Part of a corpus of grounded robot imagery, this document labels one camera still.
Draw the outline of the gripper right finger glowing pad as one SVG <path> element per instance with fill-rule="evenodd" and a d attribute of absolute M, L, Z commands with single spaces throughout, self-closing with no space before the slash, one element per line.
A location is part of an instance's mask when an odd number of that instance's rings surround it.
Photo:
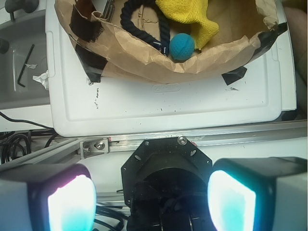
<path fill-rule="evenodd" d="M 306 231 L 308 161 L 300 157 L 222 158 L 207 200 L 218 231 Z"/>

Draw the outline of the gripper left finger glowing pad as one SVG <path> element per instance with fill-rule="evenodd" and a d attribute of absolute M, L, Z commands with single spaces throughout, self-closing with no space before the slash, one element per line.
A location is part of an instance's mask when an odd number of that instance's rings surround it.
<path fill-rule="evenodd" d="M 2 231 L 90 231 L 97 196 L 82 164 L 0 167 Z"/>

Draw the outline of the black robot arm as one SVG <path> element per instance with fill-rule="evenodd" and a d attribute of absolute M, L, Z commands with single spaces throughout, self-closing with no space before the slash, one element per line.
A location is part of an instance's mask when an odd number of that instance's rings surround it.
<path fill-rule="evenodd" d="M 4 164 L 3 231 L 90 231 L 96 215 L 112 231 L 305 231 L 308 161 L 221 158 L 191 142 L 145 140 L 121 167 L 126 216 L 97 203 L 82 164 Z"/>

